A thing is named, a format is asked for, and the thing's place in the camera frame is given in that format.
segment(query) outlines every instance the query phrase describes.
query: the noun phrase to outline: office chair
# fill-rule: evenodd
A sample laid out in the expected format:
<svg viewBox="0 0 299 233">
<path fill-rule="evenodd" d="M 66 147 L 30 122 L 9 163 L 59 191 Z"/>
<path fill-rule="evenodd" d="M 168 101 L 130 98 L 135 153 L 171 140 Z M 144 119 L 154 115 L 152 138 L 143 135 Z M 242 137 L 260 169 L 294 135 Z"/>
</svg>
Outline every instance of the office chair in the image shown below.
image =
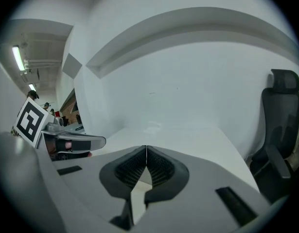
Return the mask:
<svg viewBox="0 0 299 233">
<path fill-rule="evenodd" d="M 299 77 L 291 70 L 271 69 L 272 88 L 262 92 L 266 135 L 252 157 L 250 171 L 260 192 L 274 203 L 289 194 L 293 170 L 285 160 L 292 153 L 299 129 Z"/>
</svg>

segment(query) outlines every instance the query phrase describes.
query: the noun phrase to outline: ceiling light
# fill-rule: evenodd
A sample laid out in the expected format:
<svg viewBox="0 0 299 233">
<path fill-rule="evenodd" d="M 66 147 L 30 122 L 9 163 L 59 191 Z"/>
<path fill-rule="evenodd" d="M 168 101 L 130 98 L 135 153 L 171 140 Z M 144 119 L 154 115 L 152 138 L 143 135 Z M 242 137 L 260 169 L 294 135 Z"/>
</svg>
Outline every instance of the ceiling light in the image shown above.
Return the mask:
<svg viewBox="0 0 299 233">
<path fill-rule="evenodd" d="M 21 55 L 19 53 L 19 48 L 18 46 L 13 46 L 12 47 L 12 51 L 13 51 L 13 54 L 14 54 L 14 57 L 15 57 L 15 60 L 17 62 L 17 65 L 18 65 L 18 68 L 20 71 L 24 71 L 25 68 L 23 66 L 23 62 L 22 62 L 22 59 L 21 59 Z"/>
<path fill-rule="evenodd" d="M 31 84 L 29 84 L 29 88 L 31 89 L 31 90 L 33 90 L 33 91 L 36 91 L 36 89 L 34 88 L 34 86 L 33 86 L 33 84 L 31 83 Z"/>
</svg>

